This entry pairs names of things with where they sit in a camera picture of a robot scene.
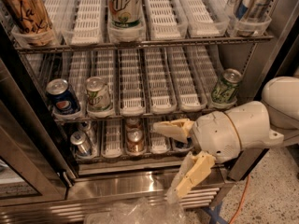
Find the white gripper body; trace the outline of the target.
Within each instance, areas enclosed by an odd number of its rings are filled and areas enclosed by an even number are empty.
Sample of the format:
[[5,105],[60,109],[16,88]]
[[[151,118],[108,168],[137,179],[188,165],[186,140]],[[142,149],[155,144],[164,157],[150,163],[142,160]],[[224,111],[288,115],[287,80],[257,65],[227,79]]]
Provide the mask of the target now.
[[224,112],[214,111],[198,118],[190,137],[194,147],[214,156],[216,163],[235,159],[241,151],[235,127]]

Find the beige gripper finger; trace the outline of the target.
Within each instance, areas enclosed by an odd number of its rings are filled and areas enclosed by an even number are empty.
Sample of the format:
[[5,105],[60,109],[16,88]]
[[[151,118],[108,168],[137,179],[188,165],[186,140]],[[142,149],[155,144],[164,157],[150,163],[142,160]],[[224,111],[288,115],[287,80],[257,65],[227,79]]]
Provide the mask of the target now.
[[194,122],[189,119],[154,122],[153,131],[181,143],[187,143],[193,124]]
[[200,184],[211,174],[211,168],[215,164],[215,158],[207,152],[201,151],[195,156],[191,155],[191,162],[191,167],[175,185],[175,193],[180,199],[186,196],[193,187]]

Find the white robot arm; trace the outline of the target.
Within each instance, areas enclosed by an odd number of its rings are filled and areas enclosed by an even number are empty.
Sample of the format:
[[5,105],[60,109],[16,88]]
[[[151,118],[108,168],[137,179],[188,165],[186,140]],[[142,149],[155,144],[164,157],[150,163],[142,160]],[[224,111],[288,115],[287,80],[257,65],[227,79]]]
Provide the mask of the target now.
[[214,111],[197,120],[155,122],[156,133],[182,143],[191,141],[197,149],[181,164],[167,201],[180,201],[211,174],[214,164],[230,161],[244,150],[291,145],[282,131],[296,131],[298,120],[299,78],[275,77],[263,87],[260,101]]

